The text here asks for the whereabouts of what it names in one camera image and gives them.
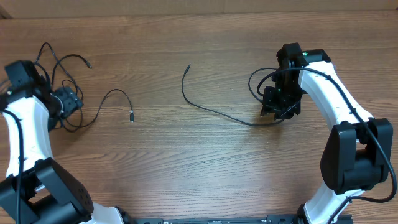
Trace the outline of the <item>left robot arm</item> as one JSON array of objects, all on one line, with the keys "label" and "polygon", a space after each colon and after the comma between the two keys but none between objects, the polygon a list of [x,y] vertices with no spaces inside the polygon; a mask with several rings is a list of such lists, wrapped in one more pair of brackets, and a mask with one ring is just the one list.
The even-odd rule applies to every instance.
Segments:
[{"label": "left robot arm", "polygon": [[83,106],[76,90],[52,90],[29,60],[5,67],[11,87],[1,95],[10,161],[1,207],[16,223],[131,223],[119,207],[94,203],[84,185],[55,161],[49,132]]}]

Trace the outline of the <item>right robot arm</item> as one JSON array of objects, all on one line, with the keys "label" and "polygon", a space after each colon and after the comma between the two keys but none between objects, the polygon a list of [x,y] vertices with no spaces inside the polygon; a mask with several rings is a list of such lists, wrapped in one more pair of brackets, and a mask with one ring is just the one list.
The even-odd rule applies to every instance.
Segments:
[{"label": "right robot arm", "polygon": [[390,162],[393,127],[376,119],[349,93],[323,49],[303,51],[298,43],[277,52],[279,68],[269,74],[274,86],[258,87],[262,115],[290,119],[300,114],[301,99],[308,94],[326,120],[330,135],[320,160],[323,182],[315,195],[295,215],[269,215],[268,223],[352,223],[342,211],[376,184],[392,180],[392,191],[373,203],[391,201],[397,178]]}]

